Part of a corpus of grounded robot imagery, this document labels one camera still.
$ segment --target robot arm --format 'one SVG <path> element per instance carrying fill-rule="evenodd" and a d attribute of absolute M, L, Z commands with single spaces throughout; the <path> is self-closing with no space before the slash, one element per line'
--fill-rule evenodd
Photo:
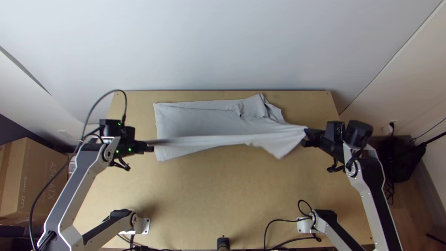
<path fill-rule="evenodd" d="M 149 144 L 155 141 L 135 141 L 135 128 L 120 125 L 119 120 L 101 120 L 100 136 L 104 144 L 88 142 L 81 146 L 76 157 L 76 170 L 56 201 L 38 241 L 39 251 L 98 250 L 116 234 L 148 234 L 150 219 L 136 212 L 115 210 L 97 227 L 81 235 L 72 225 L 96 175 L 108 166 L 125 170 L 130 167 L 122 160 L 133 154 L 152 152 Z M 333 158 L 345 163 L 346 175 L 361 195 L 376 250 L 402 250 L 398 233 L 382 191 L 384 174 L 376 151 L 367 145 L 371 126 L 351 121 L 347 127 L 339 121 L 327 123 L 325 131 L 307 129 L 304 147 L 319 147 Z M 336 165 L 330 172 L 338 171 Z M 297 222 L 300 233 L 325 233 L 338 250 L 361 251 L 363 248 L 338 224 L 337 215 L 330 210 L 313 210 L 311 219 Z M 220 241 L 219 248 L 228 251 L 229 240 Z"/>
<path fill-rule="evenodd" d="M 122 157 L 153 151 L 152 146 L 134 140 L 135 128 L 121 126 L 119 120 L 101 120 L 100 125 L 105 144 L 96 144 L 95 139 L 81 146 L 75 160 L 76 170 L 46 219 L 44 234 L 38 241 L 39 251 L 96 251 L 118 233 L 149 232 L 150 219 L 140 218 L 135 211 L 127 209 L 114 210 L 100 225 L 83 235 L 73 226 L 96 175 L 109 166 L 129 170 Z"/>
<path fill-rule="evenodd" d="M 325 131 L 306 131 L 308 140 L 303 140 L 302 145 L 321 148 L 335 159 L 335 164 L 336 161 L 346 163 L 346 175 L 361 196 L 376 250 L 400 251 L 400 238 L 382 190 L 384 171 L 376 150 L 367 144 L 372 130 L 371 126 L 355 120 L 350 121 L 347 130 L 343 122 L 331 121 Z M 340 169 L 334 165 L 328 171 Z M 301 233 L 325 233 L 338 250 L 364 250 L 337 223 L 333 211 L 313 210 L 311 216 L 312 219 L 297 222 Z"/>

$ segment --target cardboard box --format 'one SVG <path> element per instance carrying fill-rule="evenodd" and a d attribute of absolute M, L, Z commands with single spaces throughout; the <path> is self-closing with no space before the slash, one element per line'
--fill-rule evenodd
<path fill-rule="evenodd" d="M 29 138 L 0 146 L 0 224 L 26 226 L 39 191 L 68 157 Z M 65 169 L 40 196 L 34 224 L 43 224 L 67 182 Z"/>

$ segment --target wooden table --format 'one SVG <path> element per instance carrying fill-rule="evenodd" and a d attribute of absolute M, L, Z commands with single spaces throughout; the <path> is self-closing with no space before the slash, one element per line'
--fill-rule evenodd
<path fill-rule="evenodd" d="M 136 139 L 156 139 L 153 103 L 243 99 L 260 92 L 291 124 L 325 129 L 327 121 L 339 120 L 326 91 L 130 91 L 126 124 L 136 127 Z M 117 93 L 108 118 L 120 119 L 122 111 L 122 94 Z M 161 163 L 150 153 L 125 160 L 130 172 L 109 167 L 96 177 L 74 223 L 81 233 L 112 210 L 127 208 L 151 219 L 149 234 L 137 235 L 136 243 L 158 249 L 215 249 L 217 238 L 225 235 L 234 249 L 260 249 L 267 223 L 301 217 L 297 201 L 304 199 L 314 209 L 334 210 L 360 244 L 373 242 L 358 192 L 343 172 L 326 171 L 333 159 L 317 148 L 299 146 L 281 160 L 246 145 Z M 295 223 L 273 223 L 267 246 L 304 236 Z M 303 240 L 287 247 L 331 246 L 328 238 L 320 237 L 320 243 Z M 105 247 L 128 244 L 114 238 Z"/>

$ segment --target power outlet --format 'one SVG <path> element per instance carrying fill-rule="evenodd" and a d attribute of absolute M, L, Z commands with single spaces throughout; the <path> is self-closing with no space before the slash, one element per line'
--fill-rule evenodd
<path fill-rule="evenodd" d="M 398 122 L 398 120 L 393 119 L 393 120 L 391 120 L 387 125 L 385 125 L 385 126 L 382 128 L 383 135 L 391 135 L 391 134 L 396 130 L 396 128 L 397 128 L 397 122 Z"/>

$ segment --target cloth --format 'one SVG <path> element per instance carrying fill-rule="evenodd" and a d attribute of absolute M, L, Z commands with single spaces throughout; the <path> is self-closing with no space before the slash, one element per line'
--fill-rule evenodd
<path fill-rule="evenodd" d="M 305 137 L 305 126 L 285 122 L 281 109 L 263 94 L 246 99 L 153 104 L 158 161 L 222 146 L 262 147 L 276 158 L 288 154 Z"/>

